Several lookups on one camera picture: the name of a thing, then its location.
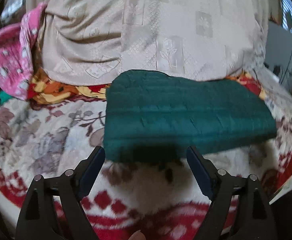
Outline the white floral fleece blanket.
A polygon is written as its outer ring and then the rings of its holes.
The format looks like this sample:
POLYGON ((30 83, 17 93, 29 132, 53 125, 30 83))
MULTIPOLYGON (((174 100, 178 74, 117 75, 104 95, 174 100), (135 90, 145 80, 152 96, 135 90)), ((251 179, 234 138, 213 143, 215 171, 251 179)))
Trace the white floral fleece blanket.
MULTIPOLYGON (((205 158, 232 175, 267 176, 274 193, 292 175, 292 96, 266 69, 253 69, 239 81, 186 81, 186 97, 203 106, 186 121, 175 111, 151 125, 174 133, 212 129, 230 118, 220 140, 196 144, 205 158)), ((33 177, 55 177, 74 168, 96 146, 106 146, 106 162, 81 206, 101 239, 125 239, 144 229, 151 239, 190 239, 208 210, 186 163, 186 148, 167 156, 143 151, 121 160, 109 144, 112 134, 137 136, 131 114, 107 116, 107 100, 82 96, 41 106, 11 99, 0 107, 0 205, 17 220, 33 177)))

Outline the pink penguin print cloth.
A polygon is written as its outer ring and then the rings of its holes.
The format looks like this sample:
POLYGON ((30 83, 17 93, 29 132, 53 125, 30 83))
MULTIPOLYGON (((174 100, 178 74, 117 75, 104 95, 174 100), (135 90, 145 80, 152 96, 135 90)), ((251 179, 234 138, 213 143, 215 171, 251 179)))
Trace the pink penguin print cloth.
POLYGON ((41 2, 19 23, 0 29, 0 88, 20 100, 26 100, 28 96, 33 77, 32 48, 46 7, 47 4, 41 2))

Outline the grey cabinet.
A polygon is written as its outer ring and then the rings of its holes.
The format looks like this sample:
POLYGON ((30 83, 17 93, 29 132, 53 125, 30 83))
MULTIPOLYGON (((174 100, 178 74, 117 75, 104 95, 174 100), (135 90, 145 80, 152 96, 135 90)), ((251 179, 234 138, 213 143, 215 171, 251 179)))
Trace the grey cabinet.
POLYGON ((292 33, 269 21, 265 65, 292 92, 292 33))

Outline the dark green puffer jacket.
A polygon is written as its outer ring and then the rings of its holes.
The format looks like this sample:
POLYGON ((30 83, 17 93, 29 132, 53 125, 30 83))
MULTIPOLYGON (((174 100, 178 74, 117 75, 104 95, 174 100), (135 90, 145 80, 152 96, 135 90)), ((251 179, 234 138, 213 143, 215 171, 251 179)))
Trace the dark green puffer jacket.
POLYGON ((198 82, 129 70, 106 91, 103 146, 118 163, 184 158, 258 144, 276 137, 266 104, 236 81, 198 82))

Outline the red orange yellow floral blanket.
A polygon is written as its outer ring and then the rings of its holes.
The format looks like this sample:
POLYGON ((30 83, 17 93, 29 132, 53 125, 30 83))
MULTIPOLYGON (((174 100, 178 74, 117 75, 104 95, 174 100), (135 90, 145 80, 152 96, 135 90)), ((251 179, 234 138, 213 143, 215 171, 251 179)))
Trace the red orange yellow floral blanket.
MULTIPOLYGON (((226 79, 236 81, 262 100, 267 97, 267 92, 261 83, 245 70, 237 76, 227 76, 226 79)), ((40 68, 31 79, 27 98, 40 105, 53 105, 75 95, 104 100, 106 99, 106 89, 109 87, 109 84, 96 86, 68 85, 50 79, 44 70, 40 68)))

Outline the beige rose patterned bedspread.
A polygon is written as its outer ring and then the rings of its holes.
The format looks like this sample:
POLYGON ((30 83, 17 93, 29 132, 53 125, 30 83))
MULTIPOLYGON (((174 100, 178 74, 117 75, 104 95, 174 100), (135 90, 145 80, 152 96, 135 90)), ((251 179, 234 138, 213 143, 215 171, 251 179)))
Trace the beige rose patterned bedspread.
POLYGON ((47 5, 35 66, 69 85, 131 69, 216 80, 265 58, 268 0, 25 1, 47 5))

